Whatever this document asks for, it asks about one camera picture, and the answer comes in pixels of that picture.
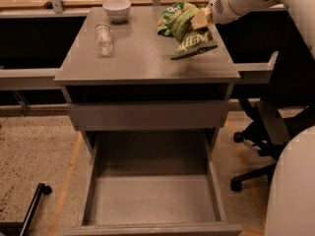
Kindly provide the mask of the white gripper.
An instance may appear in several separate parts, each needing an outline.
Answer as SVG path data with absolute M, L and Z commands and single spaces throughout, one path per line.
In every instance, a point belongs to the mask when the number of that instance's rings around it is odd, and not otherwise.
M 206 28 L 209 24 L 228 24 L 249 13 L 250 0 L 210 0 L 209 6 L 201 8 L 191 20 L 193 30 Z

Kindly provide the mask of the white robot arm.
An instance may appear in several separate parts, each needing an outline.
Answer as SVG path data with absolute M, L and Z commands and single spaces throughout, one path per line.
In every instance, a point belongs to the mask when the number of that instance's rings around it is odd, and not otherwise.
M 252 11 L 282 4 L 291 24 L 271 83 L 285 104 L 314 110 L 315 0 L 210 0 L 207 21 L 227 24 Z M 284 120 L 277 120 L 276 101 L 258 103 L 268 116 L 267 133 L 285 146 L 274 165 L 264 236 L 315 236 L 315 122 L 303 113 L 291 120 L 296 134 L 288 135 Z

